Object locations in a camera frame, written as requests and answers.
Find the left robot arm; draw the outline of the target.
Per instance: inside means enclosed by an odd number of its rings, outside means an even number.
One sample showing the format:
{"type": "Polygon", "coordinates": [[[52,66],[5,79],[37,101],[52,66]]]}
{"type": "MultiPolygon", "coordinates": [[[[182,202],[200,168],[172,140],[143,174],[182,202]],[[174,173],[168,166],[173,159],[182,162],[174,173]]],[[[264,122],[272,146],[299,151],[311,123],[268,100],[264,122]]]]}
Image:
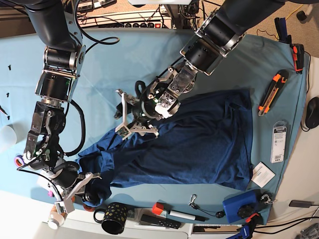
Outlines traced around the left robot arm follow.
{"type": "Polygon", "coordinates": [[[214,10],[194,36],[181,49],[182,61],[167,68],[167,73],[156,77],[148,86],[136,82],[136,96],[117,90],[121,103],[116,119],[122,123],[115,128],[122,139],[133,133],[144,136],[158,129],[152,120],[172,117],[178,111],[178,98],[194,87],[198,73],[209,76],[236,48],[246,31],[269,17],[285,4],[283,0],[226,0],[214,10]]]}

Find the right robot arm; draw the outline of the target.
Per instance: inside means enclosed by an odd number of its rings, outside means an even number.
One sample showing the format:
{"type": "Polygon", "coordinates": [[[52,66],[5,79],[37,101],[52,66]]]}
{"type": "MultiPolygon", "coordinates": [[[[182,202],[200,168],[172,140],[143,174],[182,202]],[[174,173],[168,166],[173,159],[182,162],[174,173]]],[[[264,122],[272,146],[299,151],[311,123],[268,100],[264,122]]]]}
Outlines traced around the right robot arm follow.
{"type": "Polygon", "coordinates": [[[29,19],[41,41],[45,44],[44,66],[37,82],[35,94],[41,101],[35,105],[30,131],[18,170],[26,167],[30,172],[42,171],[50,184],[60,214],[74,210],[73,197],[79,195],[87,201],[94,196],[86,185],[98,173],[79,173],[79,165],[66,161],[80,151],[80,147],[66,152],[59,144],[59,135],[66,124],[64,103],[73,105],[85,125],[82,109],[72,100],[80,71],[83,66],[86,47],[75,20],[76,12],[65,11],[59,0],[22,0],[29,19]]]}

